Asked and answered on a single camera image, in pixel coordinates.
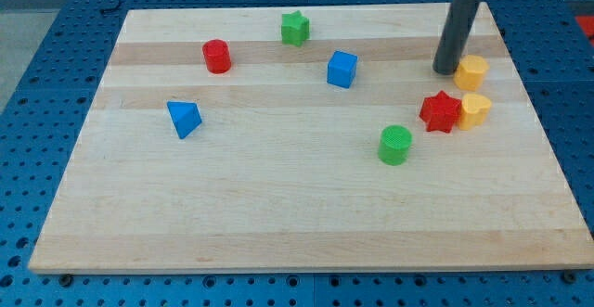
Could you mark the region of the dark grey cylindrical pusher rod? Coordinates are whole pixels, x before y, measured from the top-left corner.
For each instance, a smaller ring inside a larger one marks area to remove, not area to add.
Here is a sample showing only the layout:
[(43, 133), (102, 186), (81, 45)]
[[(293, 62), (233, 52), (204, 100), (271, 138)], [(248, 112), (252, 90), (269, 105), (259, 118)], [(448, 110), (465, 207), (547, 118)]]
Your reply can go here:
[(452, 0), (433, 59), (433, 70), (452, 75), (460, 62), (481, 0)]

